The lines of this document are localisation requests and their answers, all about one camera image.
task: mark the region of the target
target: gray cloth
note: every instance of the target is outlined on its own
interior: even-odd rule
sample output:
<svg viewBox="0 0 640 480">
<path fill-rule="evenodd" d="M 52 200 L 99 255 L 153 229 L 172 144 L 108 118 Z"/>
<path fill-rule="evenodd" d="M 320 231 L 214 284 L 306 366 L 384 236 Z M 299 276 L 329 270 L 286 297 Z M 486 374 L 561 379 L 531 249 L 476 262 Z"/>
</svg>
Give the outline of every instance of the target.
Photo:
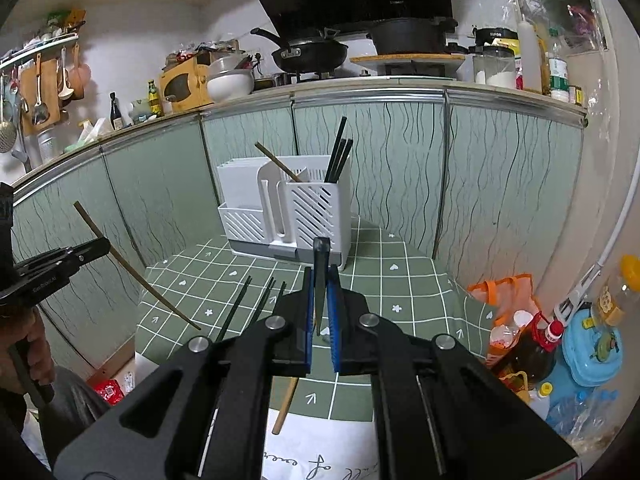
<svg viewBox="0 0 640 480">
<path fill-rule="evenodd" d="M 40 433 L 53 467 L 60 452 L 103 416 L 109 403 L 71 370 L 56 367 L 55 395 L 39 412 Z"/>
</svg>

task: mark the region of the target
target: green tablecloth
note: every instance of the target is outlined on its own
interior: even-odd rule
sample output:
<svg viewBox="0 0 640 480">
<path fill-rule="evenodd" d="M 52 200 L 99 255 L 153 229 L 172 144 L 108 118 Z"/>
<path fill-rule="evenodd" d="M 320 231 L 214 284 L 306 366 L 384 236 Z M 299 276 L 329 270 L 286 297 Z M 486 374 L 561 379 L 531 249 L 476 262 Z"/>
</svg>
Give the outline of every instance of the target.
<svg viewBox="0 0 640 480">
<path fill-rule="evenodd" d="M 408 334 L 430 339 L 446 332 L 482 358 L 492 327 L 491 308 L 471 298 L 437 262 L 393 233 L 354 218 L 351 240 L 350 257 L 340 273 L 343 287 L 364 294 L 370 311 L 397 323 Z M 139 306 L 136 351 L 162 364 L 196 334 L 215 338 L 250 275 L 252 283 L 226 334 L 236 336 L 248 324 L 270 277 L 276 279 L 276 285 L 261 317 L 271 313 L 283 280 L 287 292 L 302 288 L 303 269 L 296 264 L 234 256 L 224 235 L 158 262 L 148 269 L 146 278 L 203 330 L 187 325 L 145 291 Z M 327 323 L 325 317 L 323 330 Z M 327 340 L 314 335 L 311 374 L 300 379 L 290 412 L 371 421 L 369 376 L 335 374 Z M 289 378 L 274 378 L 272 408 L 280 408 L 288 382 Z"/>
</svg>

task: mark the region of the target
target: human hand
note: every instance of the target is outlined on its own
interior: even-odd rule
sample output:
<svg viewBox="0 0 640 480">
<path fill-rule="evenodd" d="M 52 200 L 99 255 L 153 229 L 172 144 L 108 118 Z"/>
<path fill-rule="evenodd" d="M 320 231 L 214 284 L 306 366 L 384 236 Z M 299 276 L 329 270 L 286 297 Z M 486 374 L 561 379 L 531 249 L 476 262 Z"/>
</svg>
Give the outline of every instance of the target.
<svg viewBox="0 0 640 480">
<path fill-rule="evenodd" d="M 25 337 L 30 342 L 27 361 L 31 379 L 45 386 L 55 378 L 51 348 L 38 309 L 30 308 L 20 317 L 0 318 L 0 388 L 16 394 L 24 394 L 25 390 L 7 349 Z"/>
</svg>

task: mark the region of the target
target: green cabinet door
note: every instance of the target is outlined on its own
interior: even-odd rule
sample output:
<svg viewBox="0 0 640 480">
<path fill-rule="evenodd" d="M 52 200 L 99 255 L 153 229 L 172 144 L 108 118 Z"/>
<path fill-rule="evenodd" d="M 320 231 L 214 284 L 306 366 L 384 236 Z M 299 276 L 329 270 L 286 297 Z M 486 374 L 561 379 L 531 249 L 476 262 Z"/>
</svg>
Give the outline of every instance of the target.
<svg viewBox="0 0 640 480">
<path fill-rule="evenodd" d="M 264 156 L 255 147 L 256 141 L 276 156 L 296 154 L 291 111 L 288 106 L 225 117 L 205 118 L 203 126 L 221 202 L 224 202 L 224 193 L 221 190 L 216 171 L 220 164 L 224 164 L 232 158 Z"/>
<path fill-rule="evenodd" d="M 73 206 L 76 200 L 126 259 L 143 271 L 97 150 L 83 165 L 36 188 L 15 205 L 12 238 L 16 260 L 94 239 Z M 42 307 L 85 359 L 98 368 L 134 334 L 137 304 L 138 284 L 110 256 L 104 256 L 81 267 L 67 286 L 42 302 Z M 71 366 L 82 376 L 90 373 L 61 337 L 52 333 L 49 341 L 56 362 Z"/>
<path fill-rule="evenodd" d="M 437 258 L 469 286 L 522 272 L 541 281 L 566 220 L 580 128 L 453 106 Z"/>
<path fill-rule="evenodd" d="M 294 106 L 300 155 L 331 153 L 340 118 L 351 151 L 351 210 L 431 255 L 442 179 L 442 105 Z"/>
<path fill-rule="evenodd" d="M 166 126 L 104 146 L 122 215 L 145 265 L 222 233 L 200 127 Z"/>
</svg>

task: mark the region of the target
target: orange bag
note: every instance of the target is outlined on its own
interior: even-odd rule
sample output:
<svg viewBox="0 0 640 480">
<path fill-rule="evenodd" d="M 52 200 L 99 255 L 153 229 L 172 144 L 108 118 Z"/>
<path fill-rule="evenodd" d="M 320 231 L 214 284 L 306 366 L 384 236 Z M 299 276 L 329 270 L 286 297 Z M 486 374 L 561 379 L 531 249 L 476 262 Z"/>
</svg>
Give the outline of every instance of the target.
<svg viewBox="0 0 640 480">
<path fill-rule="evenodd" d="M 494 327 L 513 324 L 513 314 L 518 310 L 525 310 L 532 316 L 541 309 L 533 296 L 533 278 L 530 274 L 518 274 L 498 281 L 485 281 L 470 286 L 469 293 L 478 301 L 497 308 Z M 491 367 L 497 363 L 512 348 L 520 337 L 520 330 L 513 338 L 510 346 L 489 342 L 486 365 Z"/>
</svg>

